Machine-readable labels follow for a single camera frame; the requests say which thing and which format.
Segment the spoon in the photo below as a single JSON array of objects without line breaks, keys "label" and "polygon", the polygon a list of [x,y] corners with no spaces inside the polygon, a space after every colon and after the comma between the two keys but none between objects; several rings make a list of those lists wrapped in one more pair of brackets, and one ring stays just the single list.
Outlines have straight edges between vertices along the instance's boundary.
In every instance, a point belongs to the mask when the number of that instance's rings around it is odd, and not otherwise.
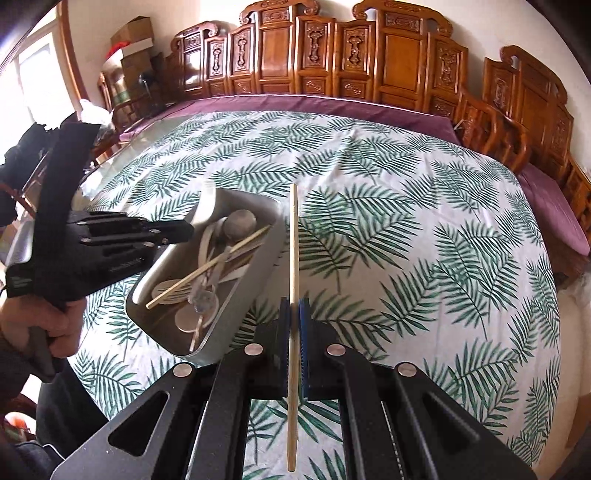
[{"label": "spoon", "polygon": [[[220,276],[222,275],[223,268],[230,256],[232,245],[238,243],[243,238],[254,233],[256,229],[256,217],[250,210],[236,210],[228,215],[228,218],[223,223],[222,231],[228,240],[226,248],[222,253],[222,257],[215,267],[213,267],[212,276],[207,282],[207,286],[211,286],[212,291],[215,293],[217,285],[219,284]],[[198,282],[195,282],[191,296],[194,296],[194,290],[199,288]]]}]

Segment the palm leaf pattern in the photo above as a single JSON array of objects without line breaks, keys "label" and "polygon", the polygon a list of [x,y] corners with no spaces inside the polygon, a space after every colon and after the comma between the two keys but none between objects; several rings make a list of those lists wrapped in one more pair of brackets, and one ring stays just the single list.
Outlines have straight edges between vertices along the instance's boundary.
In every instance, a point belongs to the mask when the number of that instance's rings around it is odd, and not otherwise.
[{"label": "palm leaf pattern", "polygon": [[[300,193],[300,276],[313,318],[387,365],[411,361],[526,462],[543,454],[560,373],[560,324],[540,231],[515,176],[437,138],[307,112],[196,115],[115,165],[91,209],[181,219],[203,179]],[[287,250],[232,341],[277,318]],[[179,361],[130,321],[135,279],[91,295],[73,368],[111,417]],[[284,401],[251,404],[243,479],[292,478]],[[339,404],[298,412],[298,478],[345,477]]]}]

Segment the metal bolt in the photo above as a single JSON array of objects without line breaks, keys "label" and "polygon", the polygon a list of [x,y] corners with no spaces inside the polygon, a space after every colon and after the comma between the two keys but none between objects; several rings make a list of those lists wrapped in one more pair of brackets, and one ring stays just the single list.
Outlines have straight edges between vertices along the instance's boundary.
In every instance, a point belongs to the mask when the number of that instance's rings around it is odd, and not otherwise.
[{"label": "metal bolt", "polygon": [[260,343],[249,343],[244,347],[244,353],[250,356],[257,356],[262,353],[262,345]]},{"label": "metal bolt", "polygon": [[178,364],[173,368],[173,374],[175,377],[188,377],[193,371],[191,364]]},{"label": "metal bolt", "polygon": [[417,374],[417,367],[413,364],[400,364],[398,366],[398,373],[403,377],[414,377]]},{"label": "metal bolt", "polygon": [[340,343],[333,343],[326,348],[326,351],[329,355],[341,356],[344,355],[347,350]]}]

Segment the wooden chopstick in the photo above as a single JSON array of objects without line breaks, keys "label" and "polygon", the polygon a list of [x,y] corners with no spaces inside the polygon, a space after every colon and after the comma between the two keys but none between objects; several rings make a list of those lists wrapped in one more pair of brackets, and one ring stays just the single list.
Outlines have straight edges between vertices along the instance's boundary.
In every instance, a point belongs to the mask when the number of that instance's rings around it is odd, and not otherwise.
[{"label": "wooden chopstick", "polygon": [[287,469],[296,471],[297,413],[300,386],[300,252],[298,247],[297,185],[291,184],[290,203],[290,344],[287,376]]},{"label": "wooden chopstick", "polygon": [[[239,248],[244,247],[244,245],[252,242],[255,238],[259,237],[260,235],[262,235],[263,233],[265,233],[267,230],[269,230],[270,227],[271,227],[271,225],[267,225],[267,226],[261,228],[260,230],[257,230],[252,235],[247,236],[244,240],[239,241],[236,245],[234,245],[232,247],[232,249],[230,250],[230,253],[235,252]],[[153,309],[156,305],[158,305],[160,303],[160,301],[162,299],[164,299],[165,297],[167,297],[168,295],[170,295],[172,292],[178,290],[183,285],[189,283],[191,280],[197,278],[199,275],[205,273],[207,270],[209,270],[210,268],[212,268],[215,264],[217,264],[217,262],[222,257],[224,257],[224,254],[218,255],[216,258],[213,258],[209,262],[207,262],[204,266],[198,268],[197,270],[194,270],[189,275],[187,275],[186,277],[184,277],[181,280],[179,280],[178,282],[176,282],[168,290],[164,290],[160,295],[158,295],[157,297],[155,297],[154,299],[152,299],[151,301],[149,301],[146,304],[146,308],[148,310]]]}]

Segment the window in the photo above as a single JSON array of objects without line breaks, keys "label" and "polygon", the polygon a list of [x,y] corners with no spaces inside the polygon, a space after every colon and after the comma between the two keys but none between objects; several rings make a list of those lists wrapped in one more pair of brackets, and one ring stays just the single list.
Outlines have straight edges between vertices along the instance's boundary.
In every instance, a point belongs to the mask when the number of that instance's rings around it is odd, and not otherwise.
[{"label": "window", "polygon": [[0,163],[34,123],[57,128],[78,107],[62,48],[56,8],[33,28],[0,76]]}]

